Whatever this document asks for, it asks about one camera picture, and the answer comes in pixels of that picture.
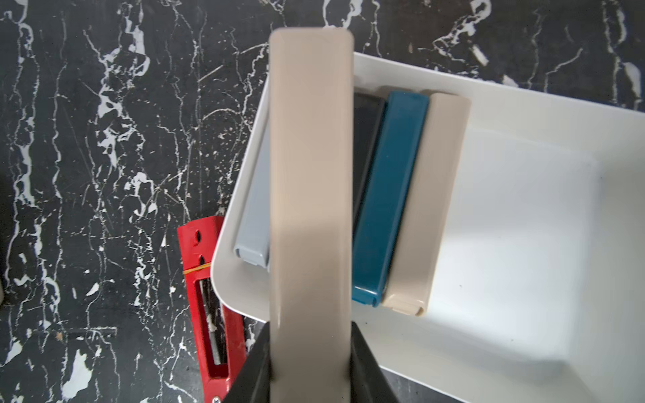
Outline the black plier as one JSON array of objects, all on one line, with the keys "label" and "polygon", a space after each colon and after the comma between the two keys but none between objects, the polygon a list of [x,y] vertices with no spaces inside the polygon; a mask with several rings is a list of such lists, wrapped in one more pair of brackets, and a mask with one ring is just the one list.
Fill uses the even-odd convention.
[{"label": "black plier", "polygon": [[358,222],[359,211],[371,169],[386,100],[371,94],[354,94],[353,148],[353,218]]}]

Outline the grey plier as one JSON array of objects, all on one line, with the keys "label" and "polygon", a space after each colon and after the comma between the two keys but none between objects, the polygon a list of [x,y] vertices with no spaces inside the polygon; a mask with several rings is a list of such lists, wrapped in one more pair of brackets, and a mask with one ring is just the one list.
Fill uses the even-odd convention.
[{"label": "grey plier", "polygon": [[248,264],[270,267],[270,128],[266,126],[255,161],[233,251]]}]

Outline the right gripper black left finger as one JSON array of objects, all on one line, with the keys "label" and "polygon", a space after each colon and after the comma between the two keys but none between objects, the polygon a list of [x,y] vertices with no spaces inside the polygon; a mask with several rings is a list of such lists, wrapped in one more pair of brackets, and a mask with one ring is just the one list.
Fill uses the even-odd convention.
[{"label": "right gripper black left finger", "polygon": [[262,327],[224,403],[270,402],[270,323]]}]

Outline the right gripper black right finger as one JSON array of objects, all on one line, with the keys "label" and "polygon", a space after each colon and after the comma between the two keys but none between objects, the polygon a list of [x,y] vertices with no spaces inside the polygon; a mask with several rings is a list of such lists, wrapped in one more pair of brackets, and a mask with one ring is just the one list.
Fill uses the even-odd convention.
[{"label": "right gripper black right finger", "polygon": [[352,403],[399,401],[356,322],[351,323],[350,383]]}]

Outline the teal plier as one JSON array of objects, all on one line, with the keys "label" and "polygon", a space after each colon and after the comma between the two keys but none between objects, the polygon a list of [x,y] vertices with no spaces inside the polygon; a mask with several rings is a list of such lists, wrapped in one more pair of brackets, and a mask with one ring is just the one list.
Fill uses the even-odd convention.
[{"label": "teal plier", "polygon": [[352,298],[381,304],[429,98],[394,91],[386,101],[353,239]]}]

